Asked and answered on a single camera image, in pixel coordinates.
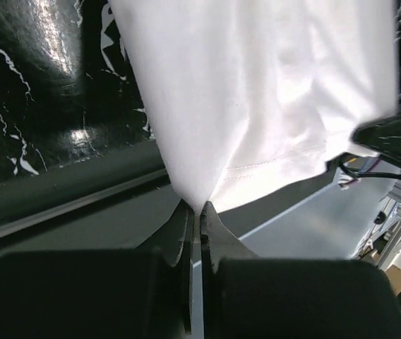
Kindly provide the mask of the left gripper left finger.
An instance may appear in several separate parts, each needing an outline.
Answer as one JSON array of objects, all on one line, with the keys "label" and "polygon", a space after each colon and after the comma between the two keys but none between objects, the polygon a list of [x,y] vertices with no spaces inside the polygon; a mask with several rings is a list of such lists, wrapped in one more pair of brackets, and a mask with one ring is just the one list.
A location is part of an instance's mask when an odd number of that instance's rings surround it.
[{"label": "left gripper left finger", "polygon": [[196,216],[186,204],[179,204],[158,230],[139,244],[138,251],[159,254],[168,266],[165,291],[175,308],[175,320],[184,335],[192,332],[193,238]]}]

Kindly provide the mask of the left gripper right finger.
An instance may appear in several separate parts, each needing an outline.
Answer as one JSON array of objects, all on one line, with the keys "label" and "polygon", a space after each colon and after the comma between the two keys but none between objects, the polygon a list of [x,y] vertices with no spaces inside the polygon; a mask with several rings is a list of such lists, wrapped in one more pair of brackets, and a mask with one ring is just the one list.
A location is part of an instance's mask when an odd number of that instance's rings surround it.
[{"label": "left gripper right finger", "polygon": [[219,278],[216,276],[224,258],[255,259],[246,247],[222,223],[213,203],[205,203],[200,214],[200,244],[203,286],[203,330],[206,338],[215,338],[220,320]]}]

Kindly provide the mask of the white t shirt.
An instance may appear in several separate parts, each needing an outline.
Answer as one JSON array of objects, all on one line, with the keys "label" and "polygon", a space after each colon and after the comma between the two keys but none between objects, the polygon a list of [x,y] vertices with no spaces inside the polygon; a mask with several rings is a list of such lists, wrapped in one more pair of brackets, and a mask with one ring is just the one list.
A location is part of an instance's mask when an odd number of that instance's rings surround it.
[{"label": "white t shirt", "polygon": [[176,193],[222,212],[324,173],[394,115],[392,1],[112,1]]}]

